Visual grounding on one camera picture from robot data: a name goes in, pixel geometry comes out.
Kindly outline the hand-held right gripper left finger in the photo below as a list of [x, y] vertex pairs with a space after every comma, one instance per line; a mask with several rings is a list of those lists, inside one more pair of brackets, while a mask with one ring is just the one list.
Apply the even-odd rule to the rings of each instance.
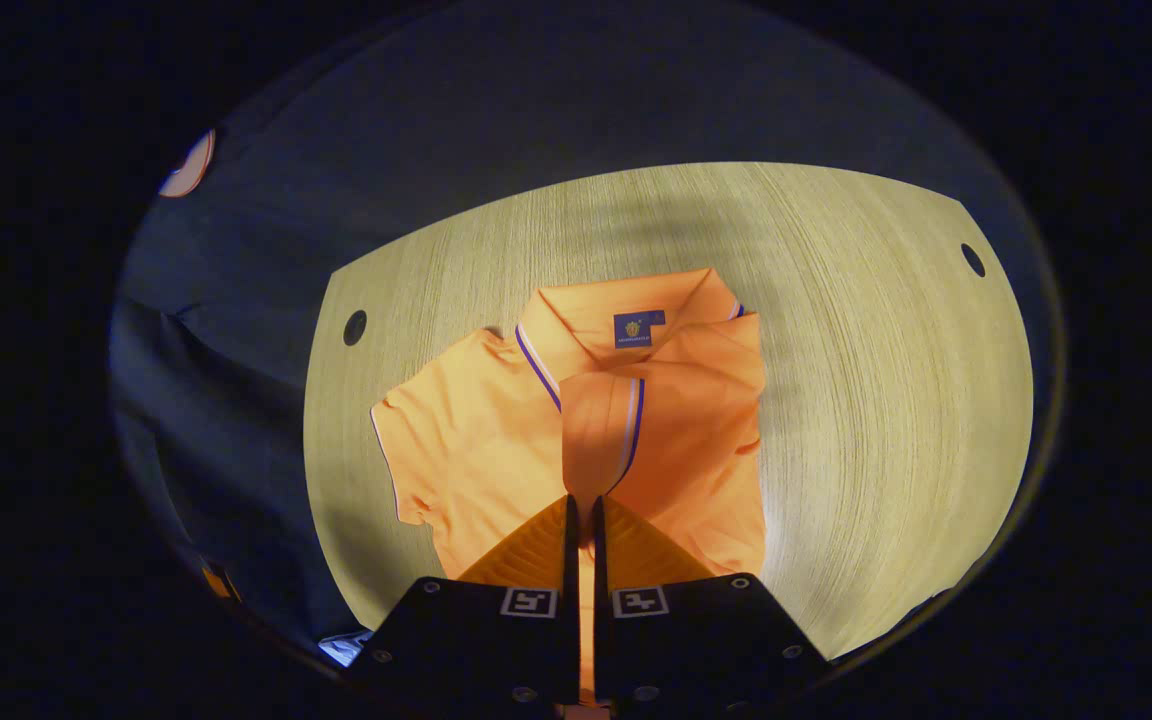
[[579, 702], [579, 511], [559, 500], [456, 579], [420, 577], [349, 665], [384, 707]]

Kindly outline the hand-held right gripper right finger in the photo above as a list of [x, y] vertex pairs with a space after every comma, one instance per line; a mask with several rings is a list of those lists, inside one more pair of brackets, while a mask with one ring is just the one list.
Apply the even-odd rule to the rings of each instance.
[[710, 571], [611, 497], [591, 511], [594, 692], [613, 707], [772, 707], [832, 665], [750, 573]]

